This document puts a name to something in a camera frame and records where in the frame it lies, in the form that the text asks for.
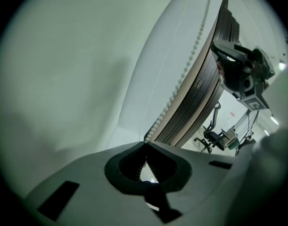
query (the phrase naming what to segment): robotic arm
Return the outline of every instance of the robotic arm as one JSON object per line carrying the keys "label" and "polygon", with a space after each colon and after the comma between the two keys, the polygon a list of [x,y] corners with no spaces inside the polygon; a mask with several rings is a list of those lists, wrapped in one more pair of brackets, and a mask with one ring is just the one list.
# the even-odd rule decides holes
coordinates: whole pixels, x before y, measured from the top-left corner
{"label": "robotic arm", "polygon": [[212,42],[211,50],[223,88],[251,111],[268,109],[262,93],[275,71],[266,53],[222,40]]}

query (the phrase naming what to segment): floor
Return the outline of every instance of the floor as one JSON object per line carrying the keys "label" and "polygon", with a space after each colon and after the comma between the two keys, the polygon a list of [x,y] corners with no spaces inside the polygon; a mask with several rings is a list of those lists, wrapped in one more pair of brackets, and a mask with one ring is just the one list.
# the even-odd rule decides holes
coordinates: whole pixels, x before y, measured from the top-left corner
{"label": "floor", "polygon": [[[195,152],[201,152],[204,149],[204,145],[199,142],[199,141],[194,141],[195,138],[203,139],[203,133],[204,133],[204,128],[201,127],[192,137],[189,141],[186,142],[185,145],[183,145],[181,148],[190,150],[190,151],[195,151]],[[235,156],[236,150],[229,150],[226,148],[224,151],[220,150],[218,147],[213,148],[212,154],[217,154],[217,155],[225,155],[225,156]]]}

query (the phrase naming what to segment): ceiling light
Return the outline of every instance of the ceiling light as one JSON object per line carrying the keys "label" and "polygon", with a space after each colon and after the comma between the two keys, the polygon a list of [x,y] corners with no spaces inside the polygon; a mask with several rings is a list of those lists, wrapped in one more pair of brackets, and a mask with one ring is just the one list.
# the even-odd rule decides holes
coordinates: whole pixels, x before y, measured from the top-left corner
{"label": "ceiling light", "polygon": [[236,61],[235,59],[232,59],[232,58],[229,57],[229,56],[227,56],[227,59],[230,60],[230,61],[233,61],[233,62]]}
{"label": "ceiling light", "polygon": [[286,68],[286,63],[280,61],[280,63],[279,63],[279,69],[280,69],[281,71],[283,71],[283,70],[285,70],[285,68]]}
{"label": "ceiling light", "polygon": [[276,125],[279,125],[279,123],[277,122],[277,120],[276,120],[273,116],[271,116],[271,120],[272,120]]}

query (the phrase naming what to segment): black rectangular slot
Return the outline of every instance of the black rectangular slot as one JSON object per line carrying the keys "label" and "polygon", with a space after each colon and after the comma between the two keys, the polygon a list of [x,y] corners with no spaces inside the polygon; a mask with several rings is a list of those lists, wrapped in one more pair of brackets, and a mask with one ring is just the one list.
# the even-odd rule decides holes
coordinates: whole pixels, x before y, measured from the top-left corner
{"label": "black rectangular slot", "polygon": [[80,184],[64,182],[39,208],[38,211],[56,221]]}
{"label": "black rectangular slot", "polygon": [[224,169],[230,169],[232,164],[230,163],[225,163],[225,162],[221,162],[221,161],[210,161],[209,165],[218,167],[218,168],[224,168]]}

